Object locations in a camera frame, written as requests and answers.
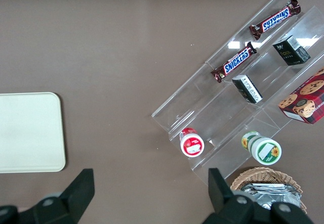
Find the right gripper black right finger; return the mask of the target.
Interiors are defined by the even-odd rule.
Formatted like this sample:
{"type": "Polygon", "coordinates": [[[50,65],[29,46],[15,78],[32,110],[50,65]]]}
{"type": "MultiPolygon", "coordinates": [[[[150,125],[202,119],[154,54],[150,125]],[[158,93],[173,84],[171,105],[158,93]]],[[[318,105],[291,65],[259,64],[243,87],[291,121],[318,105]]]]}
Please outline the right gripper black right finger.
{"type": "Polygon", "coordinates": [[[214,212],[204,223],[252,223],[252,200],[243,195],[233,194],[217,168],[209,169],[208,191],[214,212]]]}

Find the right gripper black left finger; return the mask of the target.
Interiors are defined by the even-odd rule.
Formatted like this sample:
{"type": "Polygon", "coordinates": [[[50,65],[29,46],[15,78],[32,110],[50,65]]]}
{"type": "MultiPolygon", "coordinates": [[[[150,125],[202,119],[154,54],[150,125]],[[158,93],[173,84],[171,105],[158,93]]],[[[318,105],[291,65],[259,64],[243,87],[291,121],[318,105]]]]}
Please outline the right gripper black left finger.
{"type": "Polygon", "coordinates": [[[18,223],[78,223],[95,194],[94,171],[83,169],[59,195],[19,213],[18,223]]]}

